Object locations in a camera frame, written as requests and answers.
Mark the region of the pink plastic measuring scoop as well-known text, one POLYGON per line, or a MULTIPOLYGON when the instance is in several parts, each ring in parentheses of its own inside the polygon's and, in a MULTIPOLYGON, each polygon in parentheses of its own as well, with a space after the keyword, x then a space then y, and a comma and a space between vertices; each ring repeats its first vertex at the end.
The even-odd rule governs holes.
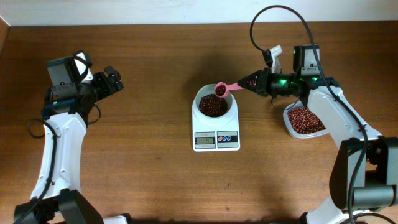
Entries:
POLYGON ((219 98, 226 98, 230 91, 242 90, 243 87, 239 86, 237 83, 227 85, 223 82, 219 82, 215 86, 215 95, 219 98))

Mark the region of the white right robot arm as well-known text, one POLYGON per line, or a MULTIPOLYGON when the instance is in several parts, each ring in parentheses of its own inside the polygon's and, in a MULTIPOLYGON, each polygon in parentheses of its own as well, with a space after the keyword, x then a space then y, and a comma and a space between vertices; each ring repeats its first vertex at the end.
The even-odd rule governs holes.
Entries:
POLYGON ((238 81, 261 96, 294 95, 315 114, 333 138, 338 155, 329 181, 330 196, 304 213, 301 223, 354 223, 397 205, 397 138, 384 137, 346 100, 338 82, 325 77, 317 45, 294 47, 294 72, 283 74, 280 47, 263 51, 266 68, 238 81))

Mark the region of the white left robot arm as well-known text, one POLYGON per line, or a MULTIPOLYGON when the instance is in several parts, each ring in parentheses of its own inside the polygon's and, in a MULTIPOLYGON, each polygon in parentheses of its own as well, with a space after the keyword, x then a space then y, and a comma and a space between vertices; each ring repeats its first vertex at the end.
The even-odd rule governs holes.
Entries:
POLYGON ((14 223, 48 223, 56 215, 64 223, 131 223, 130 214, 101 214, 84 198, 80 186, 81 147, 88 116, 98 102, 123 89, 121 76, 112 66, 91 73, 88 53, 47 62, 52 81, 45 94, 41 117, 44 153, 39 178, 27 203, 14 210, 14 223))

